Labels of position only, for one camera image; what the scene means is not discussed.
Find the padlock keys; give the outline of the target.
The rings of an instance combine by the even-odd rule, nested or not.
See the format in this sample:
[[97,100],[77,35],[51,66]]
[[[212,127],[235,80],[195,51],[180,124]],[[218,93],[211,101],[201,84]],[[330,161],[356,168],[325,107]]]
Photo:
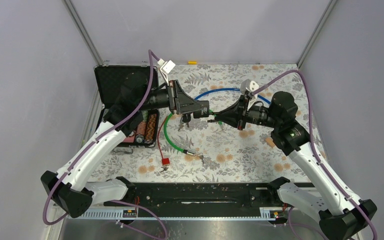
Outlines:
[[184,129],[189,129],[190,128],[190,123],[189,122],[183,122],[180,121],[179,126],[178,126],[178,131],[182,131]]

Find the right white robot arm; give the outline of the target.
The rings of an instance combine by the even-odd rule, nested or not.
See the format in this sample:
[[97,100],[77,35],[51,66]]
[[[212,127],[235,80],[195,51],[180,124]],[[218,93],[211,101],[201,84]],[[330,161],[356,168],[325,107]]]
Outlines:
[[296,120],[298,106],[294,97],[276,92],[268,107],[251,104],[241,96],[233,105],[215,112],[214,121],[242,130],[246,124],[272,128],[275,146],[296,163],[319,192],[319,197],[280,177],[269,184],[267,201],[273,206],[282,203],[298,208],[318,222],[329,240],[347,240],[372,227],[377,206],[352,191],[322,158],[312,136]]

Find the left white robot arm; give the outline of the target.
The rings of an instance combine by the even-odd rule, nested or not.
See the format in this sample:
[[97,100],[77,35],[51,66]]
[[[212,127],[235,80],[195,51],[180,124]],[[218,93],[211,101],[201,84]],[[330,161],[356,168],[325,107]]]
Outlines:
[[152,90],[152,82],[152,78],[136,73],[122,80],[114,104],[93,136],[63,167],[42,174],[40,180],[47,193],[44,220],[51,201],[72,218],[81,216],[95,204],[118,200],[128,206],[134,202],[133,186],[125,178],[96,182],[90,182],[89,178],[104,158],[139,126],[142,111],[168,108],[173,114],[192,114],[196,119],[209,116],[209,102],[190,97],[177,80],[170,80],[164,89],[156,90]]

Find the blue cable lock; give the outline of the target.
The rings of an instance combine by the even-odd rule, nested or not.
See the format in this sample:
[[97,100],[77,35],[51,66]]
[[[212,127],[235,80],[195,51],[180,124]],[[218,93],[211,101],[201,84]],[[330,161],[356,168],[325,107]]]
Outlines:
[[[241,90],[239,88],[232,88],[232,87],[224,87],[224,88],[212,89],[212,90],[208,90],[208,91],[205,91],[205,92],[199,94],[194,99],[195,100],[199,100],[201,97],[204,97],[206,95],[209,95],[209,94],[212,94],[212,93],[216,93],[216,92],[240,92],[240,91]],[[267,103],[267,104],[271,103],[268,99],[266,99],[263,96],[259,95],[258,98],[260,100],[262,100],[263,102]]]

